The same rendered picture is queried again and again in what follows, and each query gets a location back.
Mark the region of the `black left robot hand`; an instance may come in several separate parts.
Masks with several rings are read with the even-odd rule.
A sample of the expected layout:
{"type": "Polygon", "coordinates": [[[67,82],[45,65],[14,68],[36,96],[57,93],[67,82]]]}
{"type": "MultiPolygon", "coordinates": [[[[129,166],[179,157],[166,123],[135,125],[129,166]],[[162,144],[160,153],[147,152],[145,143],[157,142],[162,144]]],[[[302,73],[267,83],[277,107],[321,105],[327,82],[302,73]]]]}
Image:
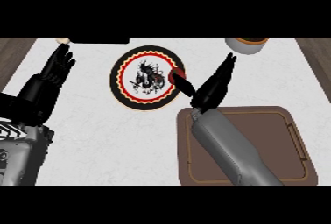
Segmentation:
{"type": "Polygon", "coordinates": [[[44,70],[29,79],[18,96],[0,93],[0,118],[14,124],[42,126],[58,102],[58,95],[76,65],[69,44],[54,51],[44,70]]]}

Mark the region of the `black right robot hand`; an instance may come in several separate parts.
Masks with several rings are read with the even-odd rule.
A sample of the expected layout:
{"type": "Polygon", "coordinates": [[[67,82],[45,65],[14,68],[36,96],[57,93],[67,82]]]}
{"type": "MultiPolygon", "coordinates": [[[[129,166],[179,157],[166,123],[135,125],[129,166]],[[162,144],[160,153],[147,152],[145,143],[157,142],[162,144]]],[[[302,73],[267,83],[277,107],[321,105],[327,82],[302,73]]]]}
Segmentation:
{"type": "Polygon", "coordinates": [[[193,84],[185,78],[178,74],[174,75],[174,85],[191,97],[191,106],[199,109],[202,113],[209,109],[216,109],[224,101],[233,79],[236,61],[237,57],[230,53],[215,74],[199,89],[194,89],[193,84]]]}

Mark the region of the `red tomato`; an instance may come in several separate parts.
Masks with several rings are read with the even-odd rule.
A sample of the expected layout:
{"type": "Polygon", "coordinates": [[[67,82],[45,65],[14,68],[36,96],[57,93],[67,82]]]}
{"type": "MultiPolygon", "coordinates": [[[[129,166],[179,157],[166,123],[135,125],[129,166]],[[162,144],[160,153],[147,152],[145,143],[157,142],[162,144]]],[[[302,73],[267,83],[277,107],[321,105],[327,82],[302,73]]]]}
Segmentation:
{"type": "Polygon", "coordinates": [[[171,70],[171,74],[169,74],[169,81],[171,81],[171,84],[175,84],[175,79],[174,79],[174,75],[178,74],[182,78],[187,78],[187,75],[185,75],[185,72],[184,70],[179,68],[179,67],[175,67],[172,70],[171,70]]]}

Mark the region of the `black patterned round plate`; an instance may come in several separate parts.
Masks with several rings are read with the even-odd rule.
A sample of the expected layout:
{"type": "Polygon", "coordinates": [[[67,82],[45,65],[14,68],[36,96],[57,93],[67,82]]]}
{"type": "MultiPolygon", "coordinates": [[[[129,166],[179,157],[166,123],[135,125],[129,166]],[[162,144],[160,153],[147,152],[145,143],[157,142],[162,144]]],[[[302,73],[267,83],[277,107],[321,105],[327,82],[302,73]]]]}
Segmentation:
{"type": "Polygon", "coordinates": [[[119,102],[141,111],[163,108],[181,90],[172,84],[172,71],[185,71],[182,59],[168,48],[144,45],[129,50],[110,73],[110,89],[119,102]]]}

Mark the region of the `brown rectangular tray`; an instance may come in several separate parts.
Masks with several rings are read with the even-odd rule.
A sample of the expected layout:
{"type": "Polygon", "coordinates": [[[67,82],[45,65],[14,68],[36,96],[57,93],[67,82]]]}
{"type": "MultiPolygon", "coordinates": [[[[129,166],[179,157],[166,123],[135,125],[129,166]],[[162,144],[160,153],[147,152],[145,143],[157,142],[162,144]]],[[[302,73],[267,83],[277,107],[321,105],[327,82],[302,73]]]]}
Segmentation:
{"type": "MultiPolygon", "coordinates": [[[[287,186],[318,184],[314,166],[296,121],[280,106],[222,107],[227,118],[256,146],[262,159],[287,186]]],[[[193,136],[193,109],[178,114],[179,181],[184,186],[233,184],[193,136]]]]}

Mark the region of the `white pot with orange rim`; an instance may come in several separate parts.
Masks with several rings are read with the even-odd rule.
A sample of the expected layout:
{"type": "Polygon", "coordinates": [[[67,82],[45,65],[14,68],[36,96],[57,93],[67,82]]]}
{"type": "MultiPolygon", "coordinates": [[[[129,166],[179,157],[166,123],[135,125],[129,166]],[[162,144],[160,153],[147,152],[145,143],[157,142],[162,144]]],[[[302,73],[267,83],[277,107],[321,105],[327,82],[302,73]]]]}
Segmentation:
{"type": "Polygon", "coordinates": [[[256,54],[262,51],[270,38],[227,38],[225,43],[242,54],[256,54]]]}

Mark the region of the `black flat appliance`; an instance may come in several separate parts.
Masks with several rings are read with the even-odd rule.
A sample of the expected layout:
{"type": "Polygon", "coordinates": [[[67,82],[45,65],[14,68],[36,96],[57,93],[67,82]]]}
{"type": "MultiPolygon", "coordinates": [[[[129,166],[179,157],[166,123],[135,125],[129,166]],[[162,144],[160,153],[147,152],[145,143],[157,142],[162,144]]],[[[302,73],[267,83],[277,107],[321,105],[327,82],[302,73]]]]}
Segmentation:
{"type": "Polygon", "coordinates": [[[85,37],[85,38],[69,38],[76,44],[128,44],[131,38],[101,38],[101,37],[85,37]]]}

